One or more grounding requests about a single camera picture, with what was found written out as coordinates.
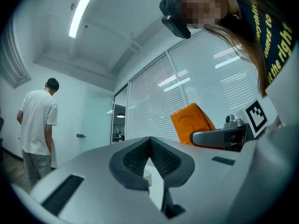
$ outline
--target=navy t-shirt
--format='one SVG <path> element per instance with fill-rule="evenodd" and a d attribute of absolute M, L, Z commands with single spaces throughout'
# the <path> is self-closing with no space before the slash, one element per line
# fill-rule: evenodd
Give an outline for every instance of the navy t-shirt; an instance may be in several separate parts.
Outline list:
<path fill-rule="evenodd" d="M 237 2 L 242 20 L 249 24 L 251 32 L 261 45 L 266 60 L 268 83 L 271 84 L 292 55 L 296 36 L 286 22 L 259 9 L 254 0 L 250 4 L 242 0 Z"/>

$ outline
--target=long brown hair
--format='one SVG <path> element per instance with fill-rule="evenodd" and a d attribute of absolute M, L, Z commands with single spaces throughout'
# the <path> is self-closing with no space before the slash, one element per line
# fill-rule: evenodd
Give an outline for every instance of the long brown hair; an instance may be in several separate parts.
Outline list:
<path fill-rule="evenodd" d="M 270 14 L 275 15 L 280 20 L 285 20 L 282 13 L 278 12 L 277 7 L 271 0 L 255 0 L 258 7 Z M 261 46 L 256 39 L 255 34 L 250 32 L 249 25 L 242 19 L 238 19 L 232 14 L 228 14 L 221 19 L 220 24 L 205 25 L 205 30 L 213 35 L 221 38 L 229 46 L 235 47 L 241 44 L 242 53 L 246 56 L 241 56 L 243 60 L 250 59 L 256 66 L 258 71 L 258 88 L 262 97 L 266 96 L 266 88 L 268 86 L 266 62 L 261 49 Z"/>

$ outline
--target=ceiling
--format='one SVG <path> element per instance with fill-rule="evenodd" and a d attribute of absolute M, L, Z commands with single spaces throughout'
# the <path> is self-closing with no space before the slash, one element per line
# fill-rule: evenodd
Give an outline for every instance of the ceiling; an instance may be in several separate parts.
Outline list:
<path fill-rule="evenodd" d="M 113 91 L 123 66 L 163 27 L 160 0 L 91 0 L 74 39 L 71 5 L 79 1 L 36 0 L 35 62 Z"/>

